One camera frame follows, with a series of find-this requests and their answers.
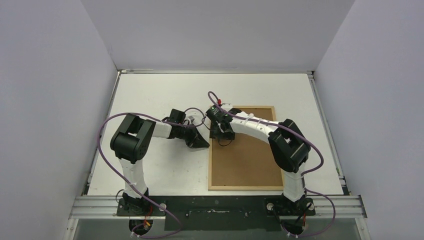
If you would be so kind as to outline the brown cardboard backing board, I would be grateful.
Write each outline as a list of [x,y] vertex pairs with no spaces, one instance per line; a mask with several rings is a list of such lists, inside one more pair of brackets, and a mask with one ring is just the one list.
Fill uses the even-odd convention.
[[210,191],[281,191],[284,174],[268,143],[248,136],[234,140],[209,138]]

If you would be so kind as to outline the light wooden picture frame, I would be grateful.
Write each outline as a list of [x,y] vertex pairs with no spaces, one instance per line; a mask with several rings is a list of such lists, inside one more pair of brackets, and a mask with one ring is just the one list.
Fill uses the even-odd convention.
[[277,127],[272,106],[212,106],[210,120],[208,189],[211,191],[281,191],[284,173],[276,164],[269,134]]

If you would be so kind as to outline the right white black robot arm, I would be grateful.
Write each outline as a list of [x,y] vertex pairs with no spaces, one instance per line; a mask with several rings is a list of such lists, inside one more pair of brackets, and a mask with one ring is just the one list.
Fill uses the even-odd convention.
[[291,119],[283,122],[259,118],[231,104],[211,106],[206,111],[211,123],[211,137],[235,137],[244,134],[269,144],[275,163],[284,176],[283,213],[292,216],[313,216],[315,206],[307,197],[304,179],[305,163],[311,143]]

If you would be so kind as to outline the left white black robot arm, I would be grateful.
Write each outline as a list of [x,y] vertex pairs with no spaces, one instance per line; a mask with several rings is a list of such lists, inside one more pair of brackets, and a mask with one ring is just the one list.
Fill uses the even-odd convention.
[[143,119],[134,113],[128,113],[110,141],[122,167],[125,188],[122,205],[136,215],[144,215],[152,205],[146,197],[149,189],[143,170],[143,158],[147,154],[152,138],[179,139],[185,141],[190,149],[208,148],[210,144],[202,137],[192,123],[183,126],[186,113],[172,109],[169,116],[161,121]]

